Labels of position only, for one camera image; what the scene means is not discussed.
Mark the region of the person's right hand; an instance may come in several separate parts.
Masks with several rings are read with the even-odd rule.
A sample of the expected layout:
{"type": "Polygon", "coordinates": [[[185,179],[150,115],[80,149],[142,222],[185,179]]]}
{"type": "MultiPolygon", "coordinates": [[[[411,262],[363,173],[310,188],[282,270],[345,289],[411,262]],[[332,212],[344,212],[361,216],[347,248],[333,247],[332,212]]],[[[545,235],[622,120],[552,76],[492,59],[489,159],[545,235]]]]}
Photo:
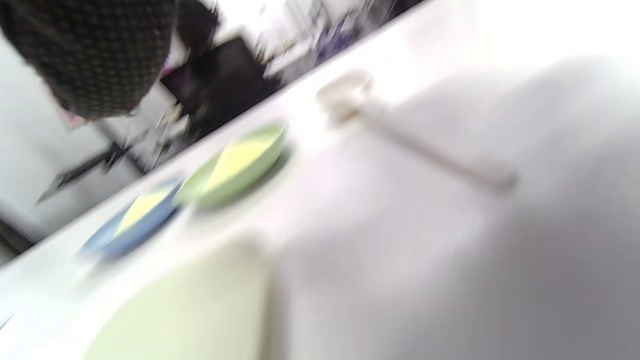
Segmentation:
{"type": "Polygon", "coordinates": [[[201,0],[3,0],[4,38],[85,121],[125,116],[163,73],[177,37],[190,56],[208,50],[220,25],[201,0]]]}

